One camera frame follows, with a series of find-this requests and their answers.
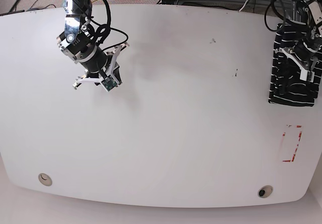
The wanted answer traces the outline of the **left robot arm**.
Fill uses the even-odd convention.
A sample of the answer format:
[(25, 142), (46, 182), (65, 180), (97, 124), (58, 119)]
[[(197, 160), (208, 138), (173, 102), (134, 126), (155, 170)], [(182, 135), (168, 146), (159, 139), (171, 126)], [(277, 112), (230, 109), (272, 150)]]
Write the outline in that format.
[(276, 52), (284, 54), (300, 69), (300, 80), (313, 82), (313, 69), (317, 64), (315, 56), (321, 50), (321, 0), (292, 0), (295, 2), (297, 12), (301, 17), (301, 31), (306, 35), (293, 47), (283, 47)]

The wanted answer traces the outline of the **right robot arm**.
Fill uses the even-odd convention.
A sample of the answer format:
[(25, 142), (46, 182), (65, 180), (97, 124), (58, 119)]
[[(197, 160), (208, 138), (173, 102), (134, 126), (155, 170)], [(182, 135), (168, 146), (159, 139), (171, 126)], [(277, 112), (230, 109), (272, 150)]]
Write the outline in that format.
[(129, 45), (124, 40), (104, 49), (100, 47), (114, 30), (108, 1), (102, 1), (107, 15), (102, 24), (94, 20), (91, 0), (64, 0), (63, 3), (66, 13), (64, 31), (57, 37), (57, 46), (85, 69), (84, 75), (75, 79), (74, 89), (83, 83), (93, 83), (109, 92), (122, 84), (117, 57)]

